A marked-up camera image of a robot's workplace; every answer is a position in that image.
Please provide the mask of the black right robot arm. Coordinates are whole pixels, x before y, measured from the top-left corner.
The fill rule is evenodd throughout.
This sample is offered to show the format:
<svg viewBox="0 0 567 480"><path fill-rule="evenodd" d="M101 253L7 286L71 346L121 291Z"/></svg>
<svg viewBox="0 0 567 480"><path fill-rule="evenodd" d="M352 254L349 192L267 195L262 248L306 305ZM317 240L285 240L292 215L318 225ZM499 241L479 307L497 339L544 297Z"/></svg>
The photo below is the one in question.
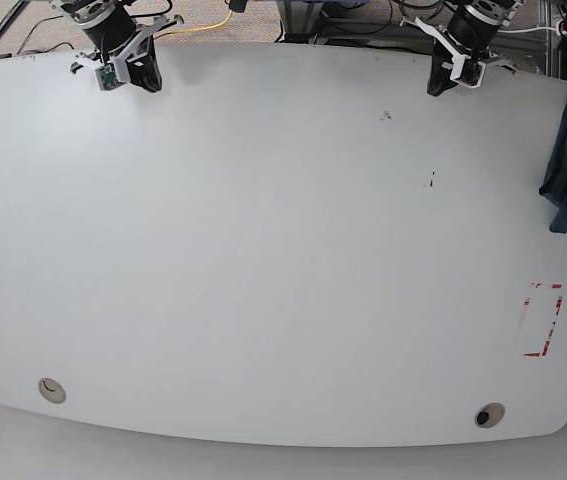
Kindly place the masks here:
<svg viewBox="0 0 567 480"><path fill-rule="evenodd" d="M181 15L169 14L171 1L158 12L142 14L128 11L130 1L52 1L50 5L77 25L95 47L92 53L76 57L73 73L91 69L102 91L127 84L149 93L162 90L154 35L183 22Z"/></svg>

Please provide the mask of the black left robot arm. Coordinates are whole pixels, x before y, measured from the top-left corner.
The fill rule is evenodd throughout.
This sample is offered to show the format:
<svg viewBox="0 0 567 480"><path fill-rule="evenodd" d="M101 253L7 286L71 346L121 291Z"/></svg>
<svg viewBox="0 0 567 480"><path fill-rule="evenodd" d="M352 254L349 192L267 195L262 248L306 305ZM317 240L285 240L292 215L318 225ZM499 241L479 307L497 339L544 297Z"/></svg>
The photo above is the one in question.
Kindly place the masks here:
<svg viewBox="0 0 567 480"><path fill-rule="evenodd" d="M490 67L514 74L513 62L490 50L499 30L507 26L518 1L451 1L452 16L445 26L434 26L420 17L402 17L400 24L421 30L433 39L427 94L438 97L457 86L476 89Z"/></svg>

